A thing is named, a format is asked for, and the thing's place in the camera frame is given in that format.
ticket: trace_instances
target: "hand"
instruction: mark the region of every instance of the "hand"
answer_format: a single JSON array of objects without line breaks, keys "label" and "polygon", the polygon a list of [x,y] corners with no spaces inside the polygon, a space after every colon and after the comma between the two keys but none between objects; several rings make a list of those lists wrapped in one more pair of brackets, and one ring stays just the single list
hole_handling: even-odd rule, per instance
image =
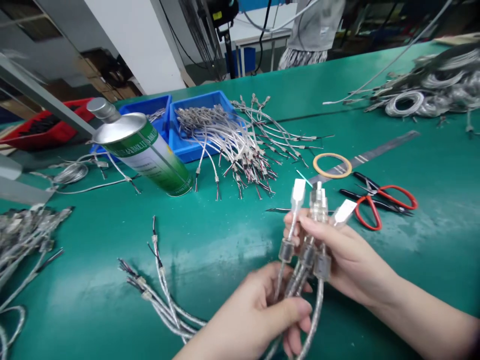
[{"label": "hand", "polygon": [[[174,360],[256,360],[288,329],[292,348],[302,349],[301,332],[311,327],[312,306],[301,297],[273,302],[280,263],[272,262],[245,278],[232,296],[177,354]],[[285,290],[293,269],[285,267]],[[311,293],[306,285],[304,290]]]},{"label": "hand", "polygon": [[[397,284],[400,277],[373,250],[363,237],[351,227],[340,230],[307,217],[309,209],[302,209],[295,224],[294,243],[301,246],[305,233],[323,241],[331,250],[330,284],[338,291],[368,308],[389,306],[398,300]],[[285,216],[287,237],[292,227],[292,213]]]}]

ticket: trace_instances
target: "person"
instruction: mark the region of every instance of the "person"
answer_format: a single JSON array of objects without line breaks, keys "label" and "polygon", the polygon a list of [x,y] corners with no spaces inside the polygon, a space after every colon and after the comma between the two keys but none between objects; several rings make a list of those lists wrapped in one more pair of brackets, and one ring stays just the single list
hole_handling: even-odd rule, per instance
[{"label": "person", "polygon": [[[311,2],[300,0],[296,12],[302,11]],[[327,61],[327,51],[334,44],[344,8],[345,0],[322,0],[297,17],[278,70]]]},{"label": "person", "polygon": [[[351,227],[337,230],[307,214],[308,209],[302,209],[299,223],[294,224],[295,241],[307,232],[330,248],[329,282],[334,288],[365,306],[425,359],[465,359],[479,354],[479,319],[401,278]],[[292,214],[284,221],[287,236]],[[298,355],[301,331],[308,332],[311,326],[312,307],[301,297],[271,304],[279,271],[280,264],[273,262],[250,273],[174,360],[259,359],[280,334],[289,359]],[[292,271],[285,271],[284,280]],[[311,292],[312,288],[306,285],[303,290]]]}]

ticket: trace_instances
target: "red plastic bin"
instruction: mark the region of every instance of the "red plastic bin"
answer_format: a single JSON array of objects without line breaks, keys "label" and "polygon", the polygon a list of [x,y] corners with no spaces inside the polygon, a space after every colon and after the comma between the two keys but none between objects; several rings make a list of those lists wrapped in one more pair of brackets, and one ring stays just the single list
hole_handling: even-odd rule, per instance
[{"label": "red plastic bin", "polygon": [[[85,120],[85,122],[89,123],[95,117],[87,110],[87,104],[92,99],[93,97],[66,101],[63,104],[67,107],[79,107],[74,113]],[[36,116],[32,117],[30,120],[26,121],[24,124],[2,138],[0,144],[7,144],[13,148],[25,151],[38,151],[59,147],[71,140],[77,134],[77,130],[67,123],[60,121],[46,132],[28,136],[20,135],[21,132],[28,131],[34,122],[41,121],[50,115],[52,115],[50,111],[42,111],[38,113]]]}]

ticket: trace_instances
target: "black stand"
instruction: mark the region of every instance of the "black stand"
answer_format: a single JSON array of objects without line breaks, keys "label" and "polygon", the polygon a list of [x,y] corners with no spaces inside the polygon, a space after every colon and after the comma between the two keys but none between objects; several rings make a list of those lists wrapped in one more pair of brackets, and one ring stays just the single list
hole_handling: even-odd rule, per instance
[{"label": "black stand", "polygon": [[230,29],[220,31],[220,29],[217,28],[216,32],[220,40],[222,40],[222,38],[225,40],[226,60],[228,61],[230,79],[235,79],[235,62],[234,62],[234,53],[232,52],[232,42],[230,41]]}]

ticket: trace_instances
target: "metal ruler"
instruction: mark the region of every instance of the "metal ruler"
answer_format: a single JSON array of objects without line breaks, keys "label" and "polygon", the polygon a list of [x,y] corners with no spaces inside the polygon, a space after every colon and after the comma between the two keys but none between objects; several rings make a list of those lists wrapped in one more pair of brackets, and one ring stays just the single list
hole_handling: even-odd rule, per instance
[{"label": "metal ruler", "polygon": [[[393,140],[390,140],[389,142],[386,142],[383,145],[380,145],[379,147],[377,147],[373,150],[364,152],[361,155],[357,155],[354,158],[351,158],[349,160],[350,163],[351,163],[351,167],[352,167],[352,169],[355,169],[356,167],[358,167],[362,164],[365,164],[366,162],[368,162],[370,160],[373,160],[373,159],[375,159],[376,157],[378,157],[382,154],[385,154],[387,151],[395,149],[395,148],[399,147],[400,145],[405,144],[405,143],[409,142],[410,140],[415,139],[419,136],[420,136],[420,133],[418,131],[415,131],[415,130],[409,131],[406,134],[404,134],[402,136],[399,136],[399,137],[396,137]],[[332,175],[343,174],[347,171],[347,169],[345,169],[344,167],[345,167],[344,164],[337,165],[335,167],[332,167],[330,170],[328,170],[327,173],[332,174]],[[321,181],[322,184],[323,184],[323,183],[326,183],[327,181],[330,181],[330,180],[332,180],[332,179],[329,178],[329,177],[325,177],[325,176],[322,176],[322,175],[317,175],[317,176],[312,177],[308,181],[311,184]]]}]

